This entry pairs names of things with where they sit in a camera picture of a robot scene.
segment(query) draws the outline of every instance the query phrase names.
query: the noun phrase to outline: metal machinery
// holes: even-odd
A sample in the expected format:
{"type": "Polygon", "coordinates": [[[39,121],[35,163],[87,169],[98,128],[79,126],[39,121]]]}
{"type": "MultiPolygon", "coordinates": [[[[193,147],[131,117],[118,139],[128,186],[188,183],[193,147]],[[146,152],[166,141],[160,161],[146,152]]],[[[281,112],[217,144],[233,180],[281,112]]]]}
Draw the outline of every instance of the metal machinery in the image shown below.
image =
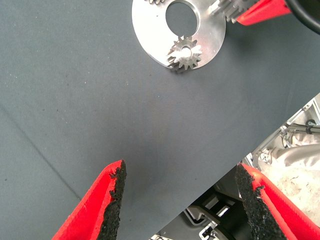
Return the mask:
{"type": "Polygon", "coordinates": [[[218,54],[226,21],[248,26],[291,12],[320,34],[318,0],[133,0],[132,23],[141,46],[155,61],[182,72],[200,68],[218,54]],[[192,36],[177,36],[168,27],[166,11],[174,3],[194,11],[197,28],[192,36]]]}
{"type": "MultiPolygon", "coordinates": [[[[320,214],[314,207],[320,204],[319,155],[320,93],[242,162],[259,169],[319,226],[320,214]]],[[[252,239],[235,175],[234,167],[173,220],[173,226],[169,223],[152,240],[252,239]]]]}

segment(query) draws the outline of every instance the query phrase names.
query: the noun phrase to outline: black cable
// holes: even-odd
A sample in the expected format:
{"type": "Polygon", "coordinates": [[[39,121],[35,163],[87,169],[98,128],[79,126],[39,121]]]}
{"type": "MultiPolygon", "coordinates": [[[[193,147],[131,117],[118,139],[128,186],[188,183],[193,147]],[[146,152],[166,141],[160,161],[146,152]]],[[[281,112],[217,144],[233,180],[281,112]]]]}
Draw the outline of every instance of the black cable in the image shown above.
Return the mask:
{"type": "Polygon", "coordinates": [[[317,34],[320,34],[319,0],[285,0],[285,2],[300,22],[317,34]]]}

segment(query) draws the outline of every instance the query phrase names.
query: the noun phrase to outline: spur gear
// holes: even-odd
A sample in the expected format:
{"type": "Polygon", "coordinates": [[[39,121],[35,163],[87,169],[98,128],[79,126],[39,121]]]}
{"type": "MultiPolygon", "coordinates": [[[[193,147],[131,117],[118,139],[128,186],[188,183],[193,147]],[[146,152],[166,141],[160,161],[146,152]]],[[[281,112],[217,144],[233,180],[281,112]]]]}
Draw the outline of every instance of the spur gear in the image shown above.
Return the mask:
{"type": "Polygon", "coordinates": [[[222,13],[227,22],[235,23],[258,0],[215,0],[210,6],[213,15],[222,13]]]}
{"type": "Polygon", "coordinates": [[[192,36],[178,37],[178,41],[174,41],[174,45],[167,55],[168,67],[176,71],[181,70],[182,67],[184,67],[184,70],[197,67],[201,60],[202,52],[200,49],[201,46],[197,45],[197,40],[192,40],[192,36]]]}
{"type": "Polygon", "coordinates": [[[155,4],[159,4],[159,3],[163,3],[165,0],[148,0],[149,1],[149,3],[150,4],[153,4],[153,3],[155,3],[155,4]]]}

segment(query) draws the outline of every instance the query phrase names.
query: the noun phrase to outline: gear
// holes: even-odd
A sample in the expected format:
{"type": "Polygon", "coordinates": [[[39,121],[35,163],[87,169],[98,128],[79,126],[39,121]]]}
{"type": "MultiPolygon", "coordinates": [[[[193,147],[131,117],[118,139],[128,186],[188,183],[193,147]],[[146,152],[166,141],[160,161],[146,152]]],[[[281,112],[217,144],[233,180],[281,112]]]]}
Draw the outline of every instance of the gear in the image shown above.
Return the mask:
{"type": "Polygon", "coordinates": [[[165,0],[149,0],[149,3],[150,4],[153,4],[153,3],[155,3],[155,4],[159,4],[159,3],[163,3],[165,0]]]}
{"type": "Polygon", "coordinates": [[[178,41],[174,41],[174,45],[171,47],[168,53],[168,67],[179,71],[193,69],[198,66],[198,62],[201,60],[200,51],[201,46],[197,45],[197,40],[192,40],[192,36],[178,37],[178,41]]]}
{"type": "Polygon", "coordinates": [[[233,24],[238,17],[251,8],[258,0],[215,0],[210,6],[213,15],[222,13],[227,22],[233,24]]]}

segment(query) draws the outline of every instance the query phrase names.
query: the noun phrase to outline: small metal gear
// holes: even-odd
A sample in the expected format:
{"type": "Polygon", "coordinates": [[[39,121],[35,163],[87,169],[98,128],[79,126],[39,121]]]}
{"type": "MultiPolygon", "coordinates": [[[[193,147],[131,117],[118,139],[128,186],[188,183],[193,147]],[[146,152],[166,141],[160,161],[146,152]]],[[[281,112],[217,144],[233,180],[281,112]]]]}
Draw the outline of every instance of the small metal gear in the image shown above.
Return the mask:
{"type": "Polygon", "coordinates": [[[235,23],[258,0],[215,0],[209,7],[213,15],[222,13],[227,22],[235,23]]]}
{"type": "Polygon", "coordinates": [[[192,36],[178,37],[178,41],[174,41],[174,45],[171,47],[168,53],[168,67],[173,70],[180,71],[193,69],[198,66],[198,62],[201,60],[200,51],[201,46],[197,45],[197,40],[192,40],[192,36]]]}
{"type": "Polygon", "coordinates": [[[149,3],[150,4],[153,4],[153,3],[155,3],[155,4],[159,4],[159,3],[163,3],[165,0],[148,0],[149,1],[149,3]]]}

